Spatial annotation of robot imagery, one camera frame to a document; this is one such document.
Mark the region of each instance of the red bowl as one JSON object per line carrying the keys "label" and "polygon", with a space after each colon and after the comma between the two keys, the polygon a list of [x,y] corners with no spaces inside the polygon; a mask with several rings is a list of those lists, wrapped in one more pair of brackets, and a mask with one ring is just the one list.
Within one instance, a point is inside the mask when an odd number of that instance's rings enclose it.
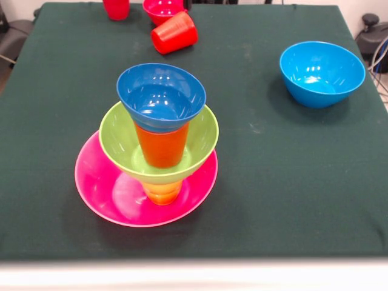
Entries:
{"label": "red bowl", "polygon": [[143,9],[155,25],[161,25],[181,11],[187,11],[183,0],[144,0]]}

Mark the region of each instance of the blue bowl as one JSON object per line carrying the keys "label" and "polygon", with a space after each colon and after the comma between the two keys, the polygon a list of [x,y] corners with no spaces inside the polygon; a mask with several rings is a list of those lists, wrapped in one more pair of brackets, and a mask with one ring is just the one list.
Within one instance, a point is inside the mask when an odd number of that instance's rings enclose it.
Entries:
{"label": "blue bowl", "polygon": [[300,42],[280,57],[280,69],[291,95],[300,104],[323,108],[347,98],[365,80],[357,56],[327,42]]}
{"label": "blue bowl", "polygon": [[156,133],[179,129],[206,103],[202,84],[187,71],[167,64],[141,64],[124,71],[117,92],[133,120]]}

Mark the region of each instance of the orange cup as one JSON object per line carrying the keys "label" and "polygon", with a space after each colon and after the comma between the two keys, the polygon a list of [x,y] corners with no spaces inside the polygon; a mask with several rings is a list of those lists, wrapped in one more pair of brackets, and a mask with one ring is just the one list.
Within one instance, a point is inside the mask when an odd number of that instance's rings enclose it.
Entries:
{"label": "orange cup", "polygon": [[147,197],[157,205],[168,205],[178,197],[182,180],[166,185],[141,183]]}
{"label": "orange cup", "polygon": [[169,168],[179,164],[189,132],[189,122],[173,132],[149,132],[136,123],[135,129],[147,163],[157,168]]}

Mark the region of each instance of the bowl rim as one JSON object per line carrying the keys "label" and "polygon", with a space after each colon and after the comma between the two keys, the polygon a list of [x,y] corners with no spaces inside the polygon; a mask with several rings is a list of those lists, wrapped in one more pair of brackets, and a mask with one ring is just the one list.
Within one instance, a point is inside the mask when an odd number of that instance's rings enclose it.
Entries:
{"label": "bowl rim", "polygon": [[98,138],[99,138],[99,143],[101,145],[102,151],[105,153],[105,155],[108,157],[108,159],[111,160],[111,162],[114,163],[117,167],[119,167],[119,169],[124,170],[124,171],[126,171],[128,173],[131,173],[131,174],[134,174],[134,175],[137,175],[137,176],[148,177],[148,178],[169,178],[169,177],[172,177],[172,176],[175,176],[175,175],[180,175],[180,174],[182,174],[184,172],[189,172],[192,169],[195,169],[197,166],[200,166],[212,154],[213,150],[215,149],[215,147],[217,145],[218,138],[219,138],[218,121],[217,121],[217,118],[216,118],[215,114],[212,112],[212,110],[207,105],[205,105],[204,106],[204,110],[207,110],[210,113],[210,116],[212,117],[212,119],[214,121],[214,124],[215,124],[215,127],[216,127],[216,136],[215,136],[214,142],[213,142],[213,144],[211,146],[211,150],[209,150],[209,152],[205,156],[203,156],[198,162],[196,162],[195,164],[191,165],[190,167],[188,167],[188,168],[186,168],[184,170],[176,171],[176,172],[173,172],[173,173],[165,173],[165,174],[145,174],[145,173],[134,171],[132,169],[128,169],[127,167],[124,167],[124,166],[120,165],[118,162],[116,162],[109,155],[109,153],[105,149],[104,143],[102,142],[102,138],[101,138],[102,137],[102,131],[103,131],[102,128],[103,128],[103,125],[104,125],[107,117],[109,116],[109,114],[112,111],[114,111],[120,105],[124,106],[121,101],[117,102],[104,115],[103,119],[101,120],[100,126],[99,126]]}
{"label": "bowl rim", "polygon": [[[352,89],[349,89],[349,90],[346,90],[346,91],[342,91],[342,92],[334,92],[334,93],[326,93],[326,92],[320,92],[320,91],[316,91],[316,90],[311,90],[311,89],[307,89],[303,86],[300,86],[298,83],[290,80],[288,78],[288,76],[286,75],[286,73],[284,72],[283,70],[283,66],[282,66],[282,59],[283,59],[283,56],[284,54],[289,51],[290,49],[292,49],[293,47],[296,47],[296,46],[299,46],[299,45],[304,45],[304,44],[324,44],[324,45],[331,45],[333,47],[336,47],[336,48],[339,48],[341,50],[344,50],[345,52],[349,53],[350,55],[353,56],[353,58],[355,58],[358,63],[361,65],[361,67],[364,69],[362,70],[363,72],[363,77],[361,78],[360,82],[355,86],[353,87]],[[326,42],[326,41],[303,41],[303,42],[297,42],[296,44],[293,44],[293,45],[290,45],[289,47],[287,47],[281,54],[280,56],[280,59],[279,59],[279,66],[280,66],[280,70],[283,74],[283,76],[285,78],[287,78],[289,81],[292,82],[292,84],[296,85],[297,87],[305,90],[305,91],[308,91],[308,92],[312,92],[312,93],[319,93],[319,94],[322,94],[322,95],[330,95],[330,96],[335,96],[335,95],[339,95],[339,94],[347,94],[347,93],[352,93],[353,91],[355,91],[356,89],[358,89],[362,84],[363,82],[365,81],[365,77],[366,77],[366,72],[365,72],[365,66],[363,64],[363,62],[361,62],[361,60],[359,59],[359,57],[357,57],[354,53],[352,53],[350,50],[338,45],[338,44],[333,44],[331,42]]]}
{"label": "bowl rim", "polygon": [[201,110],[204,108],[205,104],[206,104],[206,90],[205,90],[205,87],[202,85],[201,81],[195,77],[193,74],[189,73],[188,71],[182,69],[182,68],[179,68],[177,66],[174,66],[174,65],[169,65],[169,64],[163,64],[163,63],[158,63],[158,62],[147,62],[147,63],[143,63],[143,64],[138,64],[138,65],[133,65],[132,67],[129,67],[127,68],[126,70],[124,70],[119,78],[117,79],[117,82],[116,82],[116,91],[117,91],[117,94],[119,95],[119,98],[122,102],[122,104],[124,105],[125,108],[127,108],[129,111],[130,111],[130,114],[134,114],[136,117],[137,116],[142,116],[143,118],[145,118],[145,120],[148,120],[148,121],[155,121],[155,122],[160,122],[160,118],[154,118],[154,117],[149,117],[147,115],[144,115],[140,112],[138,112],[137,110],[134,110],[132,107],[130,107],[124,100],[123,98],[121,97],[120,93],[119,93],[119,81],[120,79],[122,78],[122,76],[127,73],[127,71],[133,69],[133,68],[136,68],[136,67],[143,67],[143,66],[146,66],[146,65],[161,65],[161,66],[165,66],[165,67],[170,67],[170,68],[173,68],[173,69],[177,69],[178,71],[181,71],[181,72],[184,72],[186,74],[188,74],[189,76],[191,76],[195,81],[198,82],[198,84],[200,85],[200,87],[202,88],[203,92],[204,92],[204,100],[203,100],[203,103],[202,103],[202,106],[201,108],[197,111],[197,112],[194,112],[192,113],[191,115],[189,116],[186,116],[185,118],[181,118],[181,119],[163,119],[163,122],[166,122],[166,123],[169,123],[169,124],[174,124],[174,123],[182,123],[182,122],[186,122],[186,121],[189,121],[191,119],[193,119],[199,112],[201,112]]}
{"label": "bowl rim", "polygon": [[144,11],[148,14],[148,15],[156,15],[158,17],[162,17],[162,18],[171,18],[172,16],[174,16],[175,14],[171,14],[171,15],[165,15],[165,14],[159,14],[159,13],[153,13],[151,12],[145,5],[145,3],[149,3],[151,2],[152,0],[144,0],[143,3],[142,3],[142,6],[143,6],[143,9]]}

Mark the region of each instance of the red cup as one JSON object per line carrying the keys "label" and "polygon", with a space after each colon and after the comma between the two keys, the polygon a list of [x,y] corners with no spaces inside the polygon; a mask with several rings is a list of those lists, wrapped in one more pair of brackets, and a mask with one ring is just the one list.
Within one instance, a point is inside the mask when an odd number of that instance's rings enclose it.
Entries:
{"label": "red cup", "polygon": [[155,133],[135,123],[141,150],[148,164],[157,168],[173,167],[182,159],[189,122],[173,132]]}
{"label": "red cup", "polygon": [[129,0],[102,0],[108,17],[112,20],[124,20],[129,14]]}
{"label": "red cup", "polygon": [[179,12],[152,30],[151,40],[156,50],[165,55],[198,41],[198,32],[191,17]]}

